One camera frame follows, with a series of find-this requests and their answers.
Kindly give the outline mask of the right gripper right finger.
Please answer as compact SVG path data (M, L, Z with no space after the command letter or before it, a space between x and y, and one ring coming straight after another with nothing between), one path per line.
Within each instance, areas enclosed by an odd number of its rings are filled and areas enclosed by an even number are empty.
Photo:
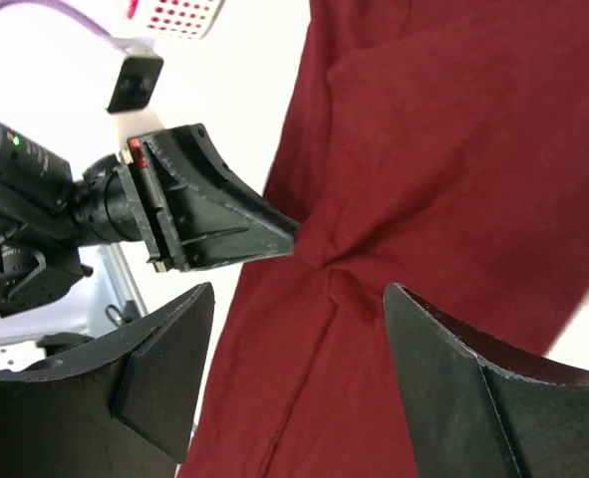
M589 477L589 370L467 325L399 284L385 320L422 477Z

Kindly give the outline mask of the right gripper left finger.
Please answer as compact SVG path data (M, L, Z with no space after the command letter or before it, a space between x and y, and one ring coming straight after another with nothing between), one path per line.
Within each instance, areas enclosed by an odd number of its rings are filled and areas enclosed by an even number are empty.
M0 370L0 477L170 477L185 460L213 323L198 285L21 371Z

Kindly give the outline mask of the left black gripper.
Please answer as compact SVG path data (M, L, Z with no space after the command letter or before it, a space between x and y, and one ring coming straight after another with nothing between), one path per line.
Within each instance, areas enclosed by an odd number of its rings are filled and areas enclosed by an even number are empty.
M161 273L288 256L298 229L229 168L201 123L146 134L135 155L97 161L71 207L77 245L142 242Z

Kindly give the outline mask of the dark maroon t shirt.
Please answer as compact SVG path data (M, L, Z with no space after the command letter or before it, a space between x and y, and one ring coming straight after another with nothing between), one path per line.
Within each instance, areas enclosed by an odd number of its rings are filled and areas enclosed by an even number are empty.
M314 1L184 477L414 477L383 294L544 353L589 289L589 1Z

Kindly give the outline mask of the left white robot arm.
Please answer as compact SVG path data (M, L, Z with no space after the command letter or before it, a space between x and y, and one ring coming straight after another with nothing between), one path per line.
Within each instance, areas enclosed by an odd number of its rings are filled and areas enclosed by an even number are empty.
M81 179L0 122L0 317L51 304L93 270L83 247L141 242L160 272L289 255L297 223L243 182L202 124L131 137Z

